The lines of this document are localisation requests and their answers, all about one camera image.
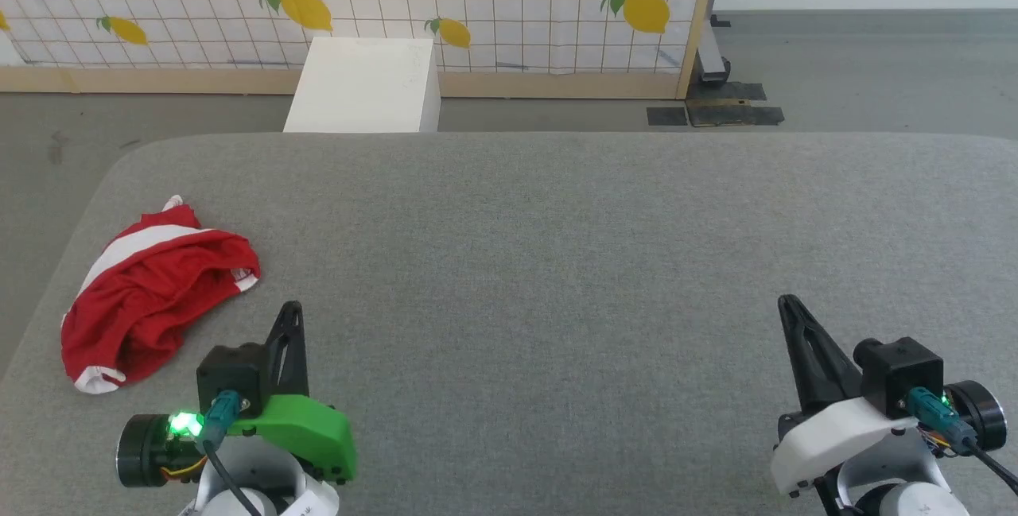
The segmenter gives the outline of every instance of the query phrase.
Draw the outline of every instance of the yellow lemon with green leaf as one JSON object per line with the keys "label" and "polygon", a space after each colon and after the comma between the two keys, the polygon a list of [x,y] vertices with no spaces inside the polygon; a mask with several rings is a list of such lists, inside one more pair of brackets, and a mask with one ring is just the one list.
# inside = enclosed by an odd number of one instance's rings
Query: yellow lemon with green leaf
{"label": "yellow lemon with green leaf", "polygon": [[[332,31],[332,13],[322,0],[265,0],[276,13],[279,6],[283,5],[283,11],[295,23],[307,30]],[[258,0],[258,5],[262,6],[262,0]]]}
{"label": "yellow lemon with green leaf", "polygon": [[463,49],[470,48],[470,32],[466,24],[459,20],[443,19],[436,16],[435,19],[425,20],[425,30],[431,28],[433,34],[442,35],[447,44],[451,46],[461,46]]}
{"label": "yellow lemon with green leaf", "polygon": [[137,23],[134,23],[133,20],[120,19],[119,16],[100,16],[96,20],[96,27],[112,31],[118,38],[129,42],[129,44],[137,46],[149,45],[149,39],[145,37],[145,31],[138,27]]}
{"label": "yellow lemon with green leaf", "polygon": [[665,0],[601,0],[602,11],[606,3],[615,15],[622,9],[626,22],[644,34],[664,34],[671,15]]}

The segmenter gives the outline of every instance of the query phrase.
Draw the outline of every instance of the grid-patterned fabric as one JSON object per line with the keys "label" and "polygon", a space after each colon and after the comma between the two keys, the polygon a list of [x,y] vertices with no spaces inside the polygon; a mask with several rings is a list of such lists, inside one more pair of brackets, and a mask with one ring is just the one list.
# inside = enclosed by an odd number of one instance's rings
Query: grid-patterned fabric
{"label": "grid-patterned fabric", "polygon": [[695,2],[0,0],[0,27],[43,66],[300,67],[334,35],[434,37],[444,71],[677,73]]}

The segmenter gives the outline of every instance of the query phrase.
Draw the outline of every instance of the robotic arm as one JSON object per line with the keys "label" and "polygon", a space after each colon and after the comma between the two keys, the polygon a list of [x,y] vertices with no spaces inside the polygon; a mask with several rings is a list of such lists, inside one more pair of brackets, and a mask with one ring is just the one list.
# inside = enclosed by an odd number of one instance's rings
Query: robotic arm
{"label": "robotic arm", "polygon": [[858,343],[859,371],[799,298],[778,307],[801,407],[778,419],[779,492],[815,489],[828,516],[968,516],[937,461],[972,455],[1018,493],[1018,478],[986,454],[1007,442],[988,390],[944,385],[944,361],[911,338]]}
{"label": "robotic arm", "polygon": [[356,476],[345,415],[307,396],[300,303],[265,343],[215,346],[197,368],[200,413],[134,415],[117,444],[124,486],[197,482],[180,516],[335,516],[324,480]]}

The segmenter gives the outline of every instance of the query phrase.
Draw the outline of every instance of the black cable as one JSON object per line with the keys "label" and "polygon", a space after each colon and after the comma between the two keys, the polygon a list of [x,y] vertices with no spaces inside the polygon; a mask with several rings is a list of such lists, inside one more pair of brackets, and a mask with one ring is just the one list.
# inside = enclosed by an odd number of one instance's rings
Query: black cable
{"label": "black cable", "polygon": [[1018,476],[1015,476],[1010,470],[1004,468],[1004,466],[1001,465],[1000,462],[997,462],[994,457],[986,454],[986,451],[979,448],[979,445],[975,443],[974,439],[969,437],[961,443],[968,447],[968,450],[972,451],[972,456],[982,461],[982,464],[985,464],[986,468],[993,470],[994,474],[1000,476],[1001,479],[1004,480],[1004,483],[1011,489],[1011,492],[1018,495]]}
{"label": "black cable", "polygon": [[212,467],[216,469],[216,472],[219,474],[219,477],[223,479],[223,482],[226,484],[226,488],[230,489],[230,492],[233,493],[233,496],[237,497],[237,500],[240,502],[241,506],[243,506],[247,510],[247,512],[250,513],[251,516],[262,516],[262,512],[259,511],[258,508],[254,508],[254,505],[251,504],[250,499],[244,496],[244,493],[240,491],[240,486],[237,486],[237,483],[233,481],[233,476],[230,476],[230,473],[226,472],[226,467],[223,466],[223,461],[219,460],[219,456],[216,454],[216,449],[213,448],[212,442],[206,441],[204,445],[205,445],[205,455],[209,457],[209,462],[212,463]]}

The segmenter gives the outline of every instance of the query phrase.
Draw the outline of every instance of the red garment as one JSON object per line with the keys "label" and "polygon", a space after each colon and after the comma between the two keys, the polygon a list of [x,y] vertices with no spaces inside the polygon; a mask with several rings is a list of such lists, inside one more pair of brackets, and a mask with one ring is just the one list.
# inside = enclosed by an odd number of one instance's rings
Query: red garment
{"label": "red garment", "polygon": [[261,276],[243,237],[203,230],[179,196],[118,234],[64,316],[64,368],[84,393],[107,393],[158,369],[183,332]]}

